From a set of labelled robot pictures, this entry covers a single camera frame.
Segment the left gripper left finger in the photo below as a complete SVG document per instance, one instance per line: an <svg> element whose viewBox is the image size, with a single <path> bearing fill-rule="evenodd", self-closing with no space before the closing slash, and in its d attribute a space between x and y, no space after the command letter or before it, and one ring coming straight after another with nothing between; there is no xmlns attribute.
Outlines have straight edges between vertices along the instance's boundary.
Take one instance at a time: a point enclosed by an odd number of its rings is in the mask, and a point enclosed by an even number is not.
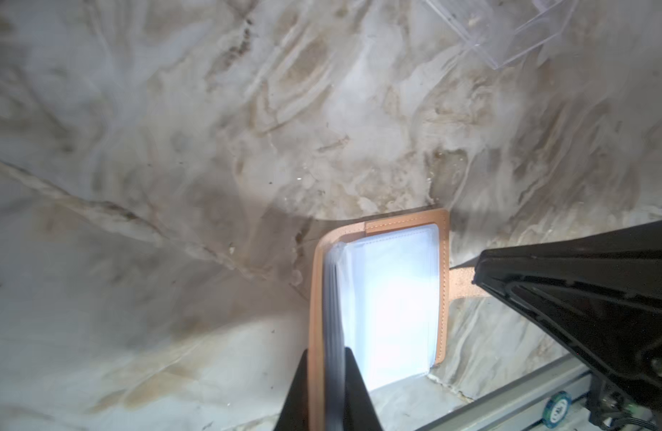
<svg viewBox="0 0 662 431"><path fill-rule="evenodd" d="M307 350L298 363L291 387L282 406L274 431L309 431L307 396Z"/></svg>

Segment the clear acrylic card stand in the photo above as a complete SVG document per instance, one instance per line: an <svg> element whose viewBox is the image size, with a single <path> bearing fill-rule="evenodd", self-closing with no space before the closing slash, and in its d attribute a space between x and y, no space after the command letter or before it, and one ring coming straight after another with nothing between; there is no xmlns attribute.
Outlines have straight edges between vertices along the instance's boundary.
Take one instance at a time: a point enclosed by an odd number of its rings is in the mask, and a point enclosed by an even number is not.
<svg viewBox="0 0 662 431"><path fill-rule="evenodd" d="M498 69L559 36L573 0L428 0L490 68Z"/></svg>

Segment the pink leather card holder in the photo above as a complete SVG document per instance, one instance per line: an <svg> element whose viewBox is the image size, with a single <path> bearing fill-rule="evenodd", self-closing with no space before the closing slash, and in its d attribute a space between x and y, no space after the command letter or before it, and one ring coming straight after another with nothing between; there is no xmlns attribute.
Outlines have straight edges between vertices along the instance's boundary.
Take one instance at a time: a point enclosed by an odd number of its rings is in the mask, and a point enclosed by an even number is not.
<svg viewBox="0 0 662 431"><path fill-rule="evenodd" d="M446 357L452 302L484 297L449 267L449 212L347 224L316 246L310 287L309 429L341 427L352 364L368 391L427 374Z"/></svg>

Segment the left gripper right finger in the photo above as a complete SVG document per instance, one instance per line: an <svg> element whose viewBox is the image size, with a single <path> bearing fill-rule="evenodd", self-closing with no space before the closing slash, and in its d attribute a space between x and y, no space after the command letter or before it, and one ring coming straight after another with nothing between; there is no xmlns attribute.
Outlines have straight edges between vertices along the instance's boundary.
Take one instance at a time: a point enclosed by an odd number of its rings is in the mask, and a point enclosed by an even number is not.
<svg viewBox="0 0 662 431"><path fill-rule="evenodd" d="M344 431L382 431L361 371L350 348L344 349Z"/></svg>

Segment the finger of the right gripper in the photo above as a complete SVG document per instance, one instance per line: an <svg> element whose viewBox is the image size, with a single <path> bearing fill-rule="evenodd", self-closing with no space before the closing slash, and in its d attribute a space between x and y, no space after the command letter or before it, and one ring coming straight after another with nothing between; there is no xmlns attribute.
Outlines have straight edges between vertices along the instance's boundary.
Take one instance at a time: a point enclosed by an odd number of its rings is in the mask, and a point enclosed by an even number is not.
<svg viewBox="0 0 662 431"><path fill-rule="evenodd" d="M474 284L626 398L662 413L662 220L483 251Z"/></svg>

